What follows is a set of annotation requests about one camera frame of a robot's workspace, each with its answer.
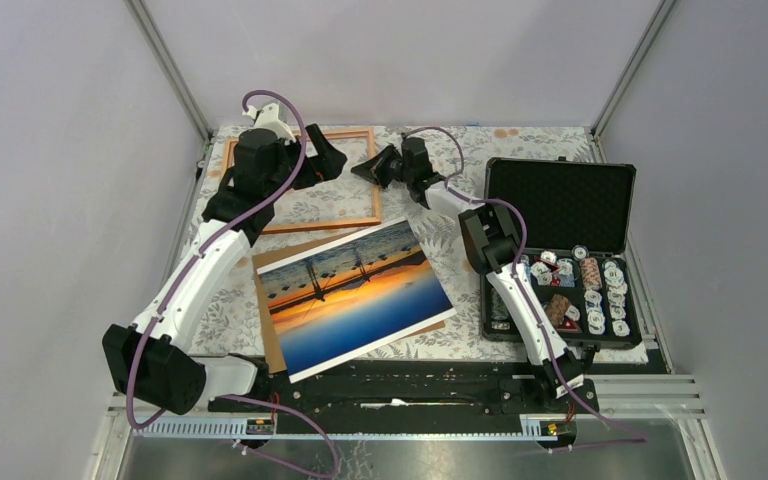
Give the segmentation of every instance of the brown cardboard backing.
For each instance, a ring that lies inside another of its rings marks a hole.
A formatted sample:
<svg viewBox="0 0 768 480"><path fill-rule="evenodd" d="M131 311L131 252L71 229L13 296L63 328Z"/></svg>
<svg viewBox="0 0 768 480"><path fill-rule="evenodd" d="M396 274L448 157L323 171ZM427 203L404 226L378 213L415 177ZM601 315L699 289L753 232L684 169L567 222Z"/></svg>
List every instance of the brown cardboard backing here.
<svg viewBox="0 0 768 480"><path fill-rule="evenodd" d="M257 305L260 311L260 331L263 337L263 353L266 358L266 363L269 364L269 373L283 372L287 369L287 364L284 363L284 355L281 353L281 345L278 343L278 334L275 333L275 326L272 324L272 316L269 315L269 307L267 306L268 300L266 294L263 292L263 286L260 284L260 278L257 276L257 269L275 263L279 260L283 260L291 255L301 253L311 248L316 248L320 245L324 245L328 242L338 240L340 238L349 235L344 233L341 235L335 235L333 237L323 238L321 240L314 240L312 242L303 243L301 245L294 245L292 247L285 247L280 250L273 250L271 252L261 253L252 257L252 265L254 266L254 285L257 291ZM414 333L413 335L419 335L421 333L430 332L443 328L443 322L437 322L434 325L428 326Z"/></svg>

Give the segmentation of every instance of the white wall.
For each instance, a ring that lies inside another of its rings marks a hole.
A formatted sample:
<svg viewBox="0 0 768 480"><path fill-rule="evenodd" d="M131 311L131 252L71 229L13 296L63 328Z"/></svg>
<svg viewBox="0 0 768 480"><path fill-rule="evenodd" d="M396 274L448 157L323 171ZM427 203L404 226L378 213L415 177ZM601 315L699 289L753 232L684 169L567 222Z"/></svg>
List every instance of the white wall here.
<svg viewBox="0 0 768 480"><path fill-rule="evenodd" d="M208 122L590 125L658 0L147 0Z"/></svg>
<svg viewBox="0 0 768 480"><path fill-rule="evenodd" d="M729 478L768 478L768 2L680 2L604 142Z"/></svg>
<svg viewBox="0 0 768 480"><path fill-rule="evenodd" d="M75 479L199 139L123 2L0 0L0 479Z"/></svg>

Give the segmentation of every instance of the table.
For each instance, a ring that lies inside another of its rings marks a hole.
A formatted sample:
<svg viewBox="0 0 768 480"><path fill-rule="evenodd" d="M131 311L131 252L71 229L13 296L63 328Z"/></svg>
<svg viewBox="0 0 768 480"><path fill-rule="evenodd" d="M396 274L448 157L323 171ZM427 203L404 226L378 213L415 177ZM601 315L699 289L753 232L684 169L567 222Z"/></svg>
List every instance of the table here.
<svg viewBox="0 0 768 480"><path fill-rule="evenodd" d="M228 138L239 136L245 128L224 126L219 129L184 237L187 243L201 223L201 212L207 200L219 186L225 142ZM323 130L334 128L345 127L322 127ZM558 156L566 156L570 161L593 160L586 131L580 127L446 128L461 143L466 156L464 174L454 179L453 185L475 195L480 195L484 190L485 164L492 157L556 160ZM398 145L399 134L407 130L409 127L374 127L377 151L388 143ZM426 139L426 147L435 169L444 174L453 171L458 154L451 140L437 132L423 132L420 135ZM366 202L346 199L339 191L332 193L334 202L341 205L347 202ZM383 221L407 217L458 313L447 319L442 329L393 342L359 358L526 361L522 344L491 342L481 337L479 277L469 267L458 226L413 203L403 186L390 186L382 191L381 208ZM357 228L262 235L252 248L251 255L353 230ZM231 270L197 327L190 354L223 355L233 352L263 355L253 275L249 258L244 258ZM630 350L606 349L599 352L595 359L596 363L643 364L647 361L643 343Z"/></svg>

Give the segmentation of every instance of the purple cable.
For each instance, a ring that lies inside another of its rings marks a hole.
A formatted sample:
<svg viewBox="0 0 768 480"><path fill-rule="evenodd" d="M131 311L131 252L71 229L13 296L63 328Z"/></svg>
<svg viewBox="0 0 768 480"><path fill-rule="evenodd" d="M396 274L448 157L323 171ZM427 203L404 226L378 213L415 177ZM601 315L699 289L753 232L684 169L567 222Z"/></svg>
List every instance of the purple cable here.
<svg viewBox="0 0 768 480"><path fill-rule="evenodd" d="M219 398L224 398L227 400L232 400L235 402L243 402L243 403L250 403L252 405L257 405L260 407L266 407L266 408L274 408L276 410L282 410L287 413L293 414L302 420L304 420L308 425L313 427L314 430L316 430L316 433L318 433L323 439L325 439L325 443L328 444L328 449L331 450L331 458L334 460L334 470L330 473L318 473L314 472L313 470L308 470L306 468L300 467L298 465L295 465L293 463L288 462L287 460L284 460L283 458L276 457L275 455L261 452L260 450L256 449L244 449L244 452L251 452L258 457L263 457L267 460L272 460L275 463L281 464L287 468L293 469L299 473L303 473L305 475L310 475L311 477L316 478L335 478L337 475L340 474L340 459L337 455L337 447L334 445L334 441L328 438L328 435L325 433L325 430L322 429L319 425L316 424L313 420L311 420L307 415L304 413L290 407L285 407L284 405L279 405L277 403L269 403L264 402L261 400L255 400L253 398L248 397L241 397L239 395L222 395Z"/></svg>
<svg viewBox="0 0 768 480"><path fill-rule="evenodd" d="M128 385L125 387L125 391L126 391L125 414L128 417L128 423L130 423L131 427L133 427L135 430L141 430L151 425L152 423L154 423L155 420L160 418L160 416L163 415L163 412L165 411L163 409L160 409L144 423L137 422L137 419L134 416L134 388L137 382L137 369L140 366L140 360L142 359L143 350L145 350L145 346L146 346L146 343L148 342L148 338L149 336L151 336L151 332L152 330L154 330L154 327L157 325L157 323L163 320L163 312L166 311L166 307L169 305L169 302L172 300L172 297L175 295L175 293L178 292L178 288L181 287L181 284L184 282L184 279L187 278L187 275L190 273L190 270L193 269L196 262L198 262L198 260L200 260L204 256L204 252L206 252L207 249L210 248L210 246L213 244L213 242L216 241L216 239L224 235L228 230L231 230L235 226L239 225L240 222L245 221L247 218L259 212L266 206L274 203L275 200L277 200L278 197L281 196L281 194L283 194L285 191L287 191L290 188L290 185L293 184L293 181L296 179L296 176L298 176L299 171L302 169L302 164L304 163L305 149L307 148L307 131L304 129L304 122L302 121L301 114L299 113L298 110L296 110L296 107L294 107L289 100L269 90L253 90L247 93L246 96L243 97L243 111L246 111L248 109L249 99L251 99L251 97L254 97L256 95L266 95L284 103L284 105L286 105L287 108L290 109L290 112L293 113L293 116L296 117L296 122L299 124L299 131L301 132L300 139L299 139L299 143L301 144L301 149L299 150L299 159L296 162L295 168L290 173L290 176L287 177L287 180L284 181L284 183L280 187L278 187L277 190L275 190L275 193L273 193L272 195L267 197L266 200L258 203L257 205L255 205L254 207L252 207L251 209L249 209L239 217L235 218L234 220L231 220L231 222L229 222L227 225L220 228L219 230L216 231L216 233L208 237L208 239L202 244L202 246L199 247L198 254L195 254L192 257L190 257L190 259L184 265L184 268L181 269L181 272L178 274L177 277L175 277L175 280L172 282L172 285L169 286L169 290L166 291L166 295L163 296L163 299L158 304L157 306L158 316L152 317L151 321L149 321L148 325L146 325L146 329L143 332L143 335L140 338L140 341L137 343L137 349L134 351L134 358L131 361L131 370L130 372L128 372Z"/></svg>
<svg viewBox="0 0 768 480"><path fill-rule="evenodd" d="M474 203L482 203L482 204L483 203L490 203L490 204L495 204L495 205L501 205L501 206L507 208L508 210L510 210L511 213L514 214L514 216L516 217L517 221L519 222L520 228L522 228L522 240L520 240L519 248L517 249L517 253L516 253L516 256L514 258L515 259L521 258L523 252L525 251L525 243L526 243L526 239L527 239L527 236L528 236L528 233L527 233L528 231L527 231L526 226L525 226L525 219L522 217L522 214L519 212L519 210L517 210L517 208L514 207L513 205L511 205L510 203L508 203L508 202L506 202L504 200L500 200L498 198L472 199L472 198L469 198L468 196L458 192L457 190L455 190L453 188L449 188L449 185L448 185L449 178L454 177L455 175L458 175L460 173L463 173L464 164L465 164L465 160L464 160L464 156L463 156L463 150L461 149L461 146L458 143L457 139L455 139L455 137L451 133L447 132L445 129L440 128L440 127L422 127L422 128L417 128L417 129L414 129L414 130L411 130L410 132L408 132L407 135L412 135L414 133L421 132L421 131L424 131L424 130L436 130L436 131L443 132L449 138L451 138L452 141L455 142L455 145L457 145L457 147L458 147L458 153L460 154L460 157L461 157L461 168L458 171L456 171L455 173L453 173L452 175L449 175L448 177L446 177L446 183L444 183L444 186L445 186L446 190L449 193L451 193L455 197L457 197L457 198L459 198L459 199L461 199L463 201L466 201L468 203L473 203L473 204ZM590 414L592 414L593 416L595 416L599 420L602 420L605 423L614 425L616 428L618 428L619 430L622 430L623 432L626 432L626 433L628 433L630 435L633 435L634 437L637 437L637 438L626 438L626 439L619 439L619 440L607 440L607 441L602 441L602 442L584 443L584 444L581 444L581 445L572 446L571 448L568 448L568 449L558 449L558 451L563 451L563 450L571 451L571 450L580 450L580 449L584 449L584 448L605 447L605 446L608 446L608 445L629 444L629 443L645 443L645 442L648 442L649 441L649 436L646 435L644 432L641 432L641 431L635 430L635 429L633 429L631 427L628 427L626 425L623 425L622 423L620 423L620 422L618 422L616 420L610 419L610 418L602 415L601 413L597 412L593 407L591 407L584 400L582 400L581 397L579 397L578 394L573 391L573 389L570 387L569 383L567 383L567 380L564 378L563 373L561 373L561 367L558 365L558 361L555 359L555 352L552 349L552 342L549 339L549 334L548 334L548 332L546 332L546 325L543 323L543 320L540 318L539 311L536 309L534 303L532 303L531 299L528 297L528 295L526 293L526 290L525 290L525 286L522 284L522 280L519 278L519 276L516 273L516 269L514 268L516 264L517 264L517 262L511 263L511 276L513 276L514 281L516 282L517 287L519 288L520 293L525 298L525 301L528 303L528 308L531 310L532 315L534 315L534 318L537 319L537 326L540 327L540 333L543 334L543 340L546 342L546 347L548 347L548 349L549 349L549 358L552 361L552 368L555 370L555 375L557 375L558 379L561 381L561 385L563 385L564 388L567 389L567 393L569 393L569 395L573 398L573 400L575 400L579 405L581 405Z"/></svg>

